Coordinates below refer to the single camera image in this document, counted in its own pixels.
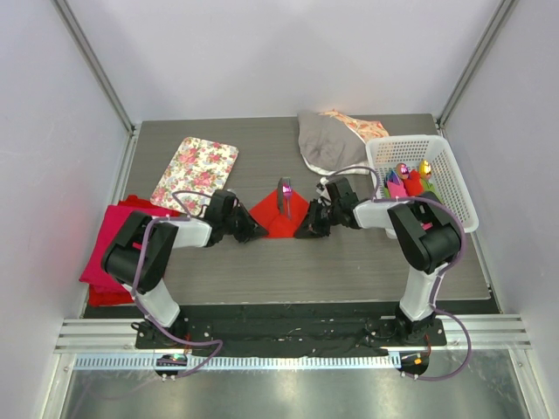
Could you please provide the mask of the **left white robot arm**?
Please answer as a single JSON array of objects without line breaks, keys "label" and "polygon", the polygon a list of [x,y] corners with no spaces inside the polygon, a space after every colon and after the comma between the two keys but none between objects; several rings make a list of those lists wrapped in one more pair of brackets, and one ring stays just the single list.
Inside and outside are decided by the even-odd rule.
[{"label": "left white robot arm", "polygon": [[189,322],[164,283],[171,253],[178,248],[209,248],[225,236],[241,244],[268,235],[237,195],[218,189],[200,216],[150,216],[133,211],[106,248],[100,266],[122,285],[168,348],[187,340]]}]

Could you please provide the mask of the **floral rectangular tray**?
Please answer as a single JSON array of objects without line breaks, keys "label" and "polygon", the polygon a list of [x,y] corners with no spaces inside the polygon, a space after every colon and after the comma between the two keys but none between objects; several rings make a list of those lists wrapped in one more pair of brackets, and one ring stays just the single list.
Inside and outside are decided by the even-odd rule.
[{"label": "floral rectangular tray", "polygon": [[238,148],[196,137],[185,138],[171,157],[150,197],[168,210],[197,215],[222,189],[238,158]]}]

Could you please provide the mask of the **red paper napkin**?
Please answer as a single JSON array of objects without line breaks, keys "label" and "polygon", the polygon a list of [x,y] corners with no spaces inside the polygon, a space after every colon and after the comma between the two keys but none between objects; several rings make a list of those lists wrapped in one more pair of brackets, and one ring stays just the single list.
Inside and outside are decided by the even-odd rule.
[{"label": "red paper napkin", "polygon": [[249,213],[268,231],[267,238],[294,238],[295,231],[307,214],[309,202],[294,191],[289,203],[291,217],[288,218],[286,214],[280,212],[277,201],[277,191],[273,190]]}]

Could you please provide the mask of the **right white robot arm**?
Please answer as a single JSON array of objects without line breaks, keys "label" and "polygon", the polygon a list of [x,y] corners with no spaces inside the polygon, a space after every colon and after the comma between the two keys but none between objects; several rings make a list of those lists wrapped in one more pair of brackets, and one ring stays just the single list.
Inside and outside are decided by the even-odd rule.
[{"label": "right white robot arm", "polygon": [[463,251],[462,223],[431,192],[361,200],[344,176],[328,178],[320,190],[326,195],[310,202],[294,236],[327,237],[336,225],[393,230],[410,267],[404,295],[395,309],[394,338],[406,345],[417,343],[434,326],[442,279]]}]

